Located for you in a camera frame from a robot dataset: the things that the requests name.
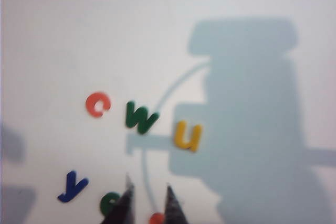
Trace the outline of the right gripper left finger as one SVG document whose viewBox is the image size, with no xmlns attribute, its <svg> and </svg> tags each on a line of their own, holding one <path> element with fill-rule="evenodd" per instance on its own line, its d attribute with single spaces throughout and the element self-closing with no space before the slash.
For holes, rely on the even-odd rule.
<svg viewBox="0 0 336 224">
<path fill-rule="evenodd" d="M 134 218 L 134 200 L 135 187 L 129 174 L 126 174 L 125 182 L 126 190 L 121 197 L 116 201 L 112 210 L 103 219 L 102 223 L 121 223 L 132 224 L 135 223 Z"/>
</svg>

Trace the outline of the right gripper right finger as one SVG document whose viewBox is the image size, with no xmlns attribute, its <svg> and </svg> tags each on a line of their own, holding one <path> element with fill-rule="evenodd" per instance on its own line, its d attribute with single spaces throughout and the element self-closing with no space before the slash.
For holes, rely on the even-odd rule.
<svg viewBox="0 0 336 224">
<path fill-rule="evenodd" d="M 188 220 L 181 208 L 181 205 L 171 185 L 168 185 L 167 190 L 166 190 L 163 223 L 165 224 L 188 224 Z"/>
</svg>

